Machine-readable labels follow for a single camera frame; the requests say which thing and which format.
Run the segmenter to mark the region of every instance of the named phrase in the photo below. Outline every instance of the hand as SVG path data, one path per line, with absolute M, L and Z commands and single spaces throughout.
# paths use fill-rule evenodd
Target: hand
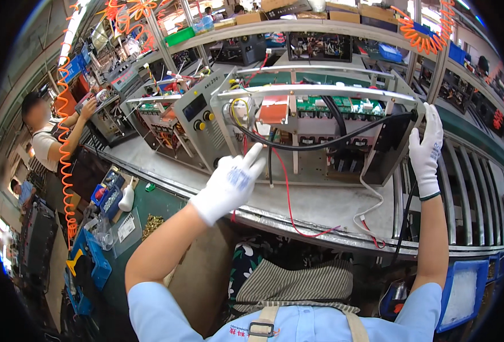
M 417 128 L 413 128 L 410 133 L 410 160 L 413 172 L 416 175 L 421 201 L 431 199 L 440 194 L 440 188 L 436 179 L 436 168 L 438 166 L 436 161 L 440 157 L 442 139 L 444 138 L 442 121 L 436 107 L 426 102 L 424 105 L 426 110 L 426 128 L 421 144 L 420 133 Z
M 92 97 L 84 104 L 83 109 L 81 109 L 80 118 L 88 120 L 91 118 L 92 114 L 96 110 L 96 97 Z
M 256 161 L 261 149 L 262 144 L 256 143 L 244 157 L 225 156 L 220 159 L 206 188 L 190 198 L 189 202 L 208 226 L 248 202 L 254 182 L 265 166 L 265 158 Z

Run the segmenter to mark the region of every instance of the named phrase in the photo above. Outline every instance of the digital display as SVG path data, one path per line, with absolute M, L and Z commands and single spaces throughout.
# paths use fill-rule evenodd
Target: digital display
M 187 121 L 193 120 L 193 118 L 196 117 L 197 114 L 201 113 L 201 111 L 206 106 L 207 106 L 207 101 L 204 99 L 203 94 L 200 94 L 199 96 L 197 96 L 196 99 L 191 101 L 191 103 L 184 108 L 184 115 L 185 115 Z

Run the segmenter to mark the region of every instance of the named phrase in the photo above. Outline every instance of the yellow-green wire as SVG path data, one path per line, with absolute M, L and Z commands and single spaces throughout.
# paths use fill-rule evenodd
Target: yellow-green wire
M 242 127 L 243 125 L 241 124 L 241 122 L 237 118 L 237 115 L 235 114 L 235 110 L 233 109 L 234 106 L 235 106 L 235 103 L 237 103 L 237 101 L 243 101 L 244 102 L 244 106 L 246 106 L 246 108 L 247 108 L 247 115 L 248 115 L 248 103 L 245 100 L 239 99 L 239 98 L 234 99 L 233 101 L 231 101 L 231 115 L 233 115 L 233 117 L 235 118 L 235 121 L 237 122 L 237 124 Z

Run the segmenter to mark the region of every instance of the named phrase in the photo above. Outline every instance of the person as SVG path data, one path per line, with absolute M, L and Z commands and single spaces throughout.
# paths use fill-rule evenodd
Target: person
M 207 7 L 204 9 L 204 15 L 209 15 L 212 17 L 212 21 L 216 21 L 216 17 L 212 14 L 212 7 Z
M 62 119 L 52 117 L 47 102 L 38 92 L 30 92 L 22 101 L 22 120 L 32 132 L 31 145 L 35 150 L 35 157 L 60 179 L 64 176 L 62 174 L 64 165 L 60 159 L 71 163 L 64 169 L 65 173 L 72 174 L 66 182 L 71 183 L 73 192 L 84 200 L 92 196 L 96 185 L 102 181 L 109 169 L 99 158 L 79 146 L 79 138 L 85 124 L 95 110 L 96 98 L 93 96 L 83 106 L 80 115 L 74 112 L 65 120 L 63 126 L 69 128 L 66 132 L 58 127 Z M 60 136 L 68 141 L 63 149 L 64 152 L 69 153 L 68 156 L 60 152 L 62 147 L 62 143 L 58 140 Z
M 309 305 L 289 306 L 278 302 L 227 323 L 208 338 L 209 341 L 246 341 L 245 338 L 248 341 L 268 341 L 267 336 L 274 335 L 279 342 L 433 340 L 440 318 L 449 251 L 436 177 L 444 133 L 436 108 L 427 103 L 424 105 L 426 129 L 423 140 L 420 142 L 417 128 L 413 128 L 409 137 L 409 156 L 421 200 L 417 274 L 396 320 L 358 317 L 350 311 L 321 306 L 320 300 Z M 200 234 L 208 232 L 216 220 L 248 201 L 254 181 L 263 173 L 265 160 L 256 161 L 261 149 L 261 143 L 256 143 L 245 157 L 222 158 L 206 187 L 155 230 L 130 257 L 125 270 L 125 287 L 131 322 L 140 341 L 203 340 L 189 326 L 162 280 Z M 262 286 L 256 286 L 256 290 L 273 288 L 275 283 L 276 280 L 264 281 L 259 284 Z M 309 288 L 314 286 L 313 283 L 318 281 L 305 281 L 294 286 Z
M 244 7 L 242 5 L 236 5 L 235 9 L 233 10 L 233 14 L 229 16 L 229 19 L 234 18 L 237 15 L 241 15 L 241 14 L 244 14 Z
M 18 195 L 18 205 L 26 209 L 34 199 L 37 189 L 29 181 L 19 184 L 17 180 L 11 181 L 11 190 Z

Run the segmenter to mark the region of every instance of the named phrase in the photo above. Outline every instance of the green circuit board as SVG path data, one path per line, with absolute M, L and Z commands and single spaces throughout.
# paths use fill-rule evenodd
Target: green circuit board
M 357 115 L 365 115 L 366 118 L 370 120 L 377 119 L 385 116 L 385 111 L 381 107 L 378 101 L 372 99 L 369 100 L 372 104 L 372 109 L 364 109 L 364 104 L 367 103 L 367 99 L 351 99 L 350 97 L 343 96 L 333 96 L 334 102 L 340 109 L 340 112 L 344 115 L 345 119 L 355 118 Z M 317 101 L 321 100 L 320 96 L 297 96 L 296 97 L 296 107 L 297 112 L 300 117 L 331 117 L 329 115 L 330 110 L 327 106 L 316 105 Z

